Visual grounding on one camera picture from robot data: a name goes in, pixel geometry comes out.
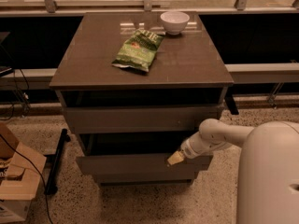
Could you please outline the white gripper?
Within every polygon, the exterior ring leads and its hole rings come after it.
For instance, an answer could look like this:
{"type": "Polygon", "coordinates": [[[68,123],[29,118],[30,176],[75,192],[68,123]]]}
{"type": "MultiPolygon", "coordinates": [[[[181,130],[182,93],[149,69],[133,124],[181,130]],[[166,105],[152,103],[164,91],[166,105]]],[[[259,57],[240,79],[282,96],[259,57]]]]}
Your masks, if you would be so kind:
{"type": "Polygon", "coordinates": [[[200,156],[203,153],[202,138],[200,134],[195,133],[184,140],[180,149],[182,152],[177,150],[167,159],[168,166],[183,162],[185,157],[188,159],[194,159],[200,156]]]}

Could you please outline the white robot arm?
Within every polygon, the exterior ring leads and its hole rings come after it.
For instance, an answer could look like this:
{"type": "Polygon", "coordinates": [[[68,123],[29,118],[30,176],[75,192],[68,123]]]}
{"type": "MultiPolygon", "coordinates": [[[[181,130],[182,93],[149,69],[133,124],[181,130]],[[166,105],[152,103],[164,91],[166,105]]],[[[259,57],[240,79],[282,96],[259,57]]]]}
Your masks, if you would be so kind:
{"type": "Polygon", "coordinates": [[[229,146],[241,148],[236,224],[299,224],[299,124],[270,121],[251,127],[206,119],[167,163],[229,146]]]}

